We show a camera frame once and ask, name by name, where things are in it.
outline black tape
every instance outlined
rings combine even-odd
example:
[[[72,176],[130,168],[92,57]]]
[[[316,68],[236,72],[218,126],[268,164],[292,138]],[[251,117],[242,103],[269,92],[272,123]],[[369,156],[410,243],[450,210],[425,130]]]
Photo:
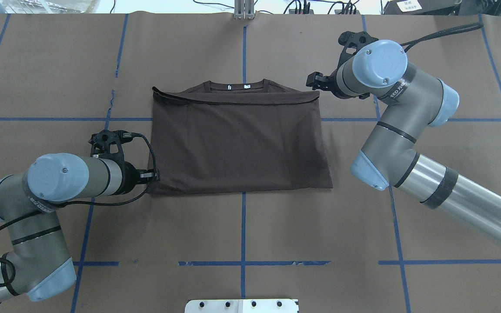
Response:
[[[405,180],[407,180],[407,177],[409,177],[409,174],[411,174],[411,172],[413,171],[413,168],[415,167],[415,165],[417,164],[417,162],[419,161],[419,158],[420,158],[421,154],[417,152],[417,154],[415,154],[415,158],[413,158],[413,162],[411,162],[411,165],[409,166],[409,168],[405,171],[405,174],[403,174],[403,176],[401,177],[401,180],[399,180],[397,182],[397,184],[394,185],[395,188],[399,188],[399,186],[401,186],[401,184],[403,182],[405,182]]]
[[[411,135],[409,135],[408,133],[406,133],[405,131],[402,131],[401,129],[398,129],[397,127],[394,127],[388,123],[384,123],[382,121],[379,121],[378,123],[376,123],[376,125],[378,126],[382,126],[384,127],[385,129],[388,129],[388,130],[391,130],[393,131],[394,133],[397,133],[398,135],[400,135],[401,137],[404,137],[405,139],[408,139],[409,141],[411,141],[412,143],[415,143],[417,142],[417,139]]]
[[[2,256],[2,258],[4,259],[7,259],[7,255],[8,255],[9,252],[7,252],[6,254],[4,254]],[[3,281],[9,281],[9,275],[7,274],[7,266],[6,264],[4,263],[1,263],[1,275],[3,276]],[[9,291],[9,293],[11,295],[14,295],[15,297],[20,295],[20,293],[18,293],[13,287],[12,285],[7,285],[7,290]]]
[[[61,230],[61,225],[58,225],[58,226],[55,226],[55,227],[52,227],[52,228],[48,228],[47,230],[42,230],[41,232],[37,232],[35,234],[24,236],[22,238],[15,239],[15,240],[11,241],[10,243],[12,243],[13,245],[20,244],[20,243],[23,243],[25,241],[33,240],[34,238],[38,238],[40,236],[44,236],[46,234],[57,232],[58,230]]]
[[[431,209],[438,208],[450,195],[454,190],[455,184],[458,181],[459,174],[451,169],[446,168],[446,173],[444,174],[444,178],[434,190],[433,194],[427,200],[421,202],[425,206],[428,206]]]
[[[405,69],[405,73],[403,73],[403,77],[401,77],[397,83],[394,84],[392,89],[388,91],[385,95],[382,97],[379,97],[383,103],[386,103],[387,105],[395,105],[398,104],[399,101],[397,100],[411,85],[411,81],[417,74],[417,68],[412,65],[411,63],[407,64],[407,69]]]

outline brown t-shirt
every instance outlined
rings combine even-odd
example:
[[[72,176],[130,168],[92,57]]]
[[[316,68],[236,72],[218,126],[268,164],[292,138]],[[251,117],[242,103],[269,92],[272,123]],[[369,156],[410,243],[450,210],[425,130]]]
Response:
[[[318,91],[266,79],[153,91],[151,145],[161,178],[151,193],[332,188]]]

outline robotic arm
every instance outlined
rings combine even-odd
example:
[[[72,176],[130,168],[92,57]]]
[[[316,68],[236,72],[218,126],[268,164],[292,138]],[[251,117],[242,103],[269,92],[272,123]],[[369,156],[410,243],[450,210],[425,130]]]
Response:
[[[328,77],[310,74],[307,86],[342,99],[371,93],[388,105],[354,160],[354,176],[377,190],[403,190],[501,246],[501,196],[413,150],[426,126],[441,126],[455,113],[457,92],[408,62],[394,41],[346,32],[339,43],[344,50],[336,70]],[[349,47],[356,48],[353,55]]]
[[[139,170],[125,162],[123,143],[142,137],[150,148],[154,169]],[[124,130],[92,135],[91,158],[68,153],[39,157],[28,171],[0,180],[0,222],[7,222],[13,251],[0,258],[0,303],[27,293],[42,301],[67,290],[76,280],[56,210],[76,198],[126,194],[137,184],[147,184],[140,198],[159,179],[155,156],[147,139]],[[116,145],[118,152],[111,153]]]

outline sticker label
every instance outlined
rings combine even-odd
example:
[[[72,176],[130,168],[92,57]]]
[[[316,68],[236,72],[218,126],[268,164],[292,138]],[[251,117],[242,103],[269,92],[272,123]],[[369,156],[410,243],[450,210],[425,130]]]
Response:
[[[407,0],[407,1],[397,2],[397,6],[402,12],[411,12],[423,9],[419,4],[419,1],[417,0]]]

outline metal plate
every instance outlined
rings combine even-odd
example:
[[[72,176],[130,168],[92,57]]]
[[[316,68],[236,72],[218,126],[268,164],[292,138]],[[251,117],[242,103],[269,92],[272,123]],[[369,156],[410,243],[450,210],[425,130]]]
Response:
[[[293,299],[191,300],[185,313],[298,313]]]

